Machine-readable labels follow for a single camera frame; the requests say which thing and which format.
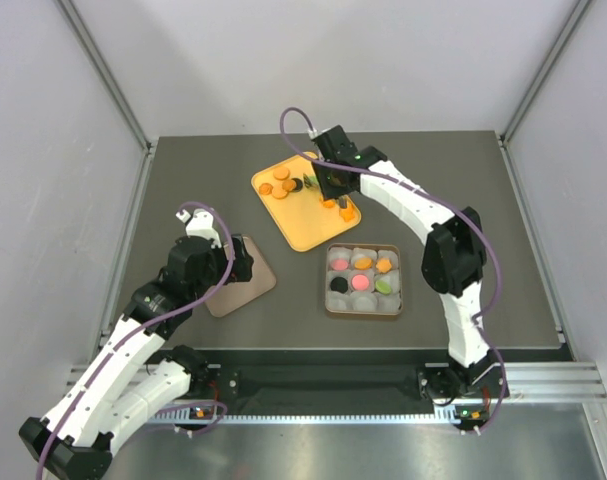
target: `black disc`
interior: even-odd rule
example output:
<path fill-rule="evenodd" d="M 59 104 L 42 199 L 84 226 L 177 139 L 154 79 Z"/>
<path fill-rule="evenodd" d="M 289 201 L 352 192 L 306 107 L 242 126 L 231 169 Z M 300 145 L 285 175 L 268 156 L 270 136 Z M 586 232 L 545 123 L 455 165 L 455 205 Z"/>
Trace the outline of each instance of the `black disc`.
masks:
<path fill-rule="evenodd" d="M 348 291 L 347 280 L 343 277 L 336 277 L 330 282 L 330 290 L 333 292 L 346 293 Z"/>
<path fill-rule="evenodd" d="M 294 190 L 292 190 L 293 192 L 300 192 L 303 190 L 303 180 L 300 178 L 293 178 L 292 180 L 294 180 L 294 183 L 296 183 L 296 187 L 294 187 Z"/>

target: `orange disc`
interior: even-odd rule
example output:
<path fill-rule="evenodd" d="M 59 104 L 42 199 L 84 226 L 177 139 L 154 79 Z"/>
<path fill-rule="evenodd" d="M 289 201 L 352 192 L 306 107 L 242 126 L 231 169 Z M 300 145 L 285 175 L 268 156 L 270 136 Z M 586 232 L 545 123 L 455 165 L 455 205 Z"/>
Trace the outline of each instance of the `orange disc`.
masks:
<path fill-rule="evenodd" d="M 270 193 L 272 193 L 272 185 L 269 183 L 261 184 L 261 186 L 259 187 L 259 193 L 261 195 L 269 195 Z"/>
<path fill-rule="evenodd" d="M 292 180 L 291 178 L 288 178 L 287 180 L 285 180 L 283 182 L 283 190 L 285 190 L 286 192 L 291 192 L 292 190 L 294 190 L 296 188 L 296 182 L 294 180 Z"/>
<path fill-rule="evenodd" d="M 278 185 L 272 189 L 272 196 L 277 200 L 283 200 L 287 197 L 287 190 L 283 190 L 283 188 Z"/>
<path fill-rule="evenodd" d="M 277 167 L 272 172 L 272 175 L 274 175 L 274 178 L 277 180 L 285 180 L 290 176 L 290 169 L 287 167 Z"/>
<path fill-rule="evenodd" d="M 354 268 L 357 270 L 367 270 L 372 266 L 374 262 L 370 257 L 359 258 L 356 262 L 354 262 Z"/>

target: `yellow-green object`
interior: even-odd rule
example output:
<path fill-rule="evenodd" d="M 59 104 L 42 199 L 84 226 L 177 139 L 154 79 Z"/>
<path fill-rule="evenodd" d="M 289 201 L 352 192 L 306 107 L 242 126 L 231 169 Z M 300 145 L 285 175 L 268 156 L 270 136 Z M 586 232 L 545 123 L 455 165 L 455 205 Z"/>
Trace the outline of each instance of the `yellow-green object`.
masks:
<path fill-rule="evenodd" d="M 376 288 L 377 292 L 382 293 L 383 295 L 389 295 L 392 293 L 392 287 L 390 287 L 383 280 L 377 280 L 376 283 L 374 283 L 374 288 Z"/>

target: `pink disc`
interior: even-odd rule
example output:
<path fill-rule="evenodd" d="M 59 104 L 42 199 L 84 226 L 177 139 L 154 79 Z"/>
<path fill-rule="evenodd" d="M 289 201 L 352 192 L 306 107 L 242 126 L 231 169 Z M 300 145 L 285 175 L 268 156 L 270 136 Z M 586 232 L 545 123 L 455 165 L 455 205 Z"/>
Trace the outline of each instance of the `pink disc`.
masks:
<path fill-rule="evenodd" d="M 343 270 L 347 270 L 350 264 L 344 258 L 337 258 L 332 262 L 332 270 L 336 270 L 337 272 L 342 272 Z"/>
<path fill-rule="evenodd" d="M 370 279 L 365 275 L 354 275 L 352 277 L 352 287 L 354 290 L 363 291 L 367 290 L 370 286 Z"/>

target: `orange circular piece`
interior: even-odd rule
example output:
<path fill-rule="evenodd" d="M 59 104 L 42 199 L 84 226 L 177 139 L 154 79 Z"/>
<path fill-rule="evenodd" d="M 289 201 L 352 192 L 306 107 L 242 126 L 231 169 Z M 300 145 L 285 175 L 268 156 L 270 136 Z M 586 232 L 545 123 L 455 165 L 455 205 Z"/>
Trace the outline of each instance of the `orange circular piece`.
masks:
<path fill-rule="evenodd" d="M 389 258 L 381 258 L 376 262 L 376 269 L 379 273 L 387 273 L 392 270 L 392 261 Z"/>
<path fill-rule="evenodd" d="M 259 193 L 261 195 L 269 195 L 270 193 L 272 193 L 272 184 L 262 183 L 259 187 Z"/>
<path fill-rule="evenodd" d="M 321 200 L 321 204 L 325 208 L 332 208 L 334 205 L 336 205 L 336 202 L 334 200 L 323 200 L 323 196 L 320 197 L 320 200 Z"/>
<path fill-rule="evenodd" d="M 359 258 L 356 262 L 354 262 L 354 268 L 357 270 L 367 270 L 372 266 L 374 262 L 370 257 Z"/>
<path fill-rule="evenodd" d="M 287 190 L 283 190 L 282 187 L 277 185 L 272 189 L 272 196 L 277 200 L 283 200 L 285 197 L 287 197 Z"/>
<path fill-rule="evenodd" d="M 277 180 L 285 180 L 290 176 L 290 169 L 287 167 L 277 167 L 272 172 L 272 175 L 274 175 L 274 178 Z"/>
<path fill-rule="evenodd" d="M 283 182 L 283 184 L 281 186 L 283 187 L 283 190 L 285 190 L 286 192 L 291 192 L 292 190 L 294 190 L 296 188 L 296 182 L 294 180 L 292 180 L 291 178 L 288 178 L 287 180 L 285 180 Z"/>

